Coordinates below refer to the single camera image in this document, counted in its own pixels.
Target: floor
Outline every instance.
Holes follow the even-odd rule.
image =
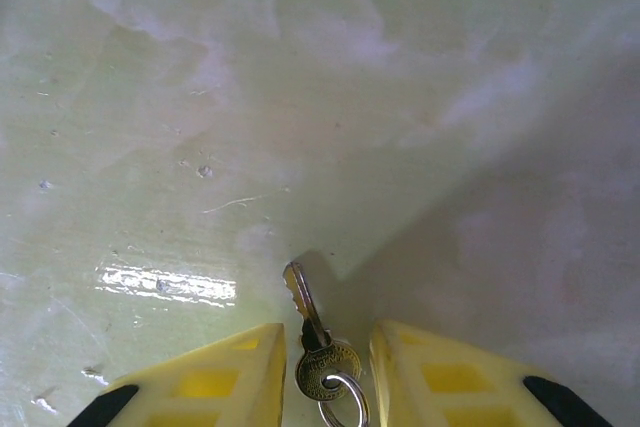
[[[264,322],[294,365],[302,258],[365,360],[393,318],[635,425],[639,75],[638,0],[0,0],[0,424]]]

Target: silver key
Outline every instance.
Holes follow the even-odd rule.
[[[303,319],[300,340],[304,354],[296,366],[296,384],[310,399],[322,402],[338,399],[345,395],[347,389],[342,383],[328,385],[327,375],[344,372],[358,379],[362,370],[360,359],[351,346],[333,340],[322,325],[302,273],[302,265],[291,262],[285,267],[283,277]]]

